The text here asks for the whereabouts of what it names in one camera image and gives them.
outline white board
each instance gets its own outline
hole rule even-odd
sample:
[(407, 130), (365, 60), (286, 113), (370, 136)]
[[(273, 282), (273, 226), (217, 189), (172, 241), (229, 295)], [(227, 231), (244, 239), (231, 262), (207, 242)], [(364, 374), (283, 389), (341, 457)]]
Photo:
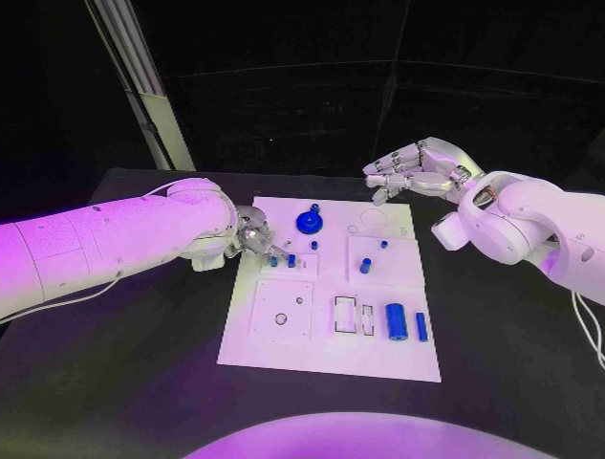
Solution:
[[(314, 203), (324, 229), (308, 235), (296, 219)], [(299, 261), (296, 268), (283, 261), (272, 267), (265, 256), (243, 254), (218, 363), (440, 383), (410, 207), (269, 197), (257, 197), (254, 206), (269, 216), (275, 244)], [(364, 258), (373, 260), (367, 274)], [(339, 296), (355, 298), (355, 311)], [(390, 303), (404, 306), (409, 340), (390, 340)], [(427, 342), (417, 313), (426, 314)]]

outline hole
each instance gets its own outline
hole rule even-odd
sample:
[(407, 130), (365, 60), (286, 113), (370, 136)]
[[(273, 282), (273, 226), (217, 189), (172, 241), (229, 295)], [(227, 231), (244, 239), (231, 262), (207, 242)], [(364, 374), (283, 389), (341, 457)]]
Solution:
[(587, 263), (591, 258), (594, 257), (594, 249), (593, 248), (589, 248), (584, 252), (583, 252), (583, 262)]

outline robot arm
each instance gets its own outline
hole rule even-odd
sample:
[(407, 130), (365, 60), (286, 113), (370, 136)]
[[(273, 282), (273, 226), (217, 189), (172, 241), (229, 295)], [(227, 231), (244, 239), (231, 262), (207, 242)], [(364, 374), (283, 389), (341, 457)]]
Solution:
[(433, 226), (447, 250), (472, 242), (505, 264), (527, 260), (558, 285), (605, 305), (605, 197), (570, 193), (509, 172), (485, 174), (468, 154), (436, 138), (406, 146), (365, 167), (383, 186), (381, 205), (403, 189), (459, 204)]
[(220, 186), (185, 179), (148, 194), (0, 225), (0, 318), (168, 263), (195, 271), (241, 251), (283, 259), (265, 212), (234, 206)]

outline black table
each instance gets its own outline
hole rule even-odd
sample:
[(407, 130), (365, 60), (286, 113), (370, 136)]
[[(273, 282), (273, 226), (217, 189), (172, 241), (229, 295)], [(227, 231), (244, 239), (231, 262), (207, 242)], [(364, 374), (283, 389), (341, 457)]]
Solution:
[[(237, 204), (282, 196), (368, 201), (364, 180), (113, 169), (93, 203), (210, 177)], [(178, 458), (234, 431), (326, 411), (429, 417), (558, 457), (605, 458), (605, 374), (570, 293), (522, 263), (445, 251), (453, 205), (406, 193), (420, 241), (443, 383), (218, 365), (240, 259), (188, 260), (97, 298), (17, 321), (0, 341), (0, 458)], [(594, 309), (605, 333), (605, 308)]]

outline robotic hand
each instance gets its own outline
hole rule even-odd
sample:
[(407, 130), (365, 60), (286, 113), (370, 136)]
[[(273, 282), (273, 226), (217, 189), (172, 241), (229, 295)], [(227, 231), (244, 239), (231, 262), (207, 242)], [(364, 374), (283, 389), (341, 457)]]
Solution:
[(605, 196), (570, 193), (511, 172), (486, 174), (442, 139), (419, 141), (365, 167), (381, 206), (404, 189), (459, 210), (433, 226), (447, 250), (472, 242), (501, 263), (530, 261), (548, 278), (605, 305)]
[[(154, 194), (165, 188), (167, 197)], [(289, 259), (272, 243), (265, 212), (234, 206), (207, 179), (0, 225), (0, 318), (178, 257), (205, 271), (241, 251)]]

